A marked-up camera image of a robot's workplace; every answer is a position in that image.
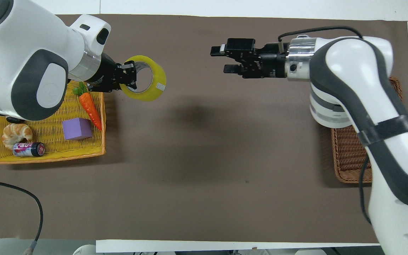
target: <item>toy carrot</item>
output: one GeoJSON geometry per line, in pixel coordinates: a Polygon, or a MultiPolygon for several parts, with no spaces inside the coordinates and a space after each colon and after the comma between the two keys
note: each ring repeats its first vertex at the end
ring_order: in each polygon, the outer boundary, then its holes
{"type": "Polygon", "coordinates": [[[96,128],[101,131],[102,121],[100,120],[97,109],[95,108],[94,100],[92,100],[91,94],[89,94],[83,82],[80,82],[80,87],[75,87],[72,90],[72,93],[79,96],[78,98],[81,106],[83,106],[84,110],[89,115],[89,118],[91,118],[92,123],[94,123],[96,128]]]}

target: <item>roll of tape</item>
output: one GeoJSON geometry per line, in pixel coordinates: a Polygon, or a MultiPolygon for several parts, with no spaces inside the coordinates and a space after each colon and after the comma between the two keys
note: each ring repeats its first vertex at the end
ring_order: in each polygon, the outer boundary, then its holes
{"type": "Polygon", "coordinates": [[[138,73],[143,68],[150,68],[152,71],[152,82],[149,87],[143,91],[136,91],[124,84],[119,84],[120,89],[128,96],[135,100],[152,101],[157,99],[166,88],[166,75],[163,68],[151,60],[150,58],[138,55],[129,58],[127,61],[133,60],[135,62],[136,72],[138,73]]]}

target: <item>croissant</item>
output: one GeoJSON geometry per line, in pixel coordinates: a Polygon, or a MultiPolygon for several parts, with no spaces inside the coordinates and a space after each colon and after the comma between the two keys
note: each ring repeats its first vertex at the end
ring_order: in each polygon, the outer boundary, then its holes
{"type": "Polygon", "coordinates": [[[13,149],[13,146],[23,139],[27,142],[32,142],[33,132],[26,124],[10,124],[3,130],[3,136],[1,140],[6,148],[13,149]]]}

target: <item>brown tabletop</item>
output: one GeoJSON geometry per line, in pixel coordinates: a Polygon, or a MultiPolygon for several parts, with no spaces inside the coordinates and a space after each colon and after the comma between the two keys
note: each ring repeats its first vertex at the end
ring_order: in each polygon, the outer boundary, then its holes
{"type": "MultiPolygon", "coordinates": [[[[68,26],[77,17],[60,16],[68,26]]],[[[106,155],[0,166],[0,181],[41,200],[41,238],[377,242],[358,190],[335,177],[330,130],[311,117],[309,84],[223,74],[235,62],[209,52],[229,37],[260,48],[288,31],[353,26],[392,42],[392,75],[408,108],[406,22],[98,17],[112,26],[105,52],[120,63],[152,58],[167,89],[150,103],[105,95],[106,155]]],[[[37,223],[30,197],[0,187],[0,238],[32,238],[37,223]]]]}

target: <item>cable connector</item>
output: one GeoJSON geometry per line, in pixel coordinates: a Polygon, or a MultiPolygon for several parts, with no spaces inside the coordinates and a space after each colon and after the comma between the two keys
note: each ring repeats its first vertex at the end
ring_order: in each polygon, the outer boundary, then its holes
{"type": "Polygon", "coordinates": [[[24,251],[23,255],[32,255],[36,245],[37,245],[37,241],[33,241],[31,245],[24,251]]]}

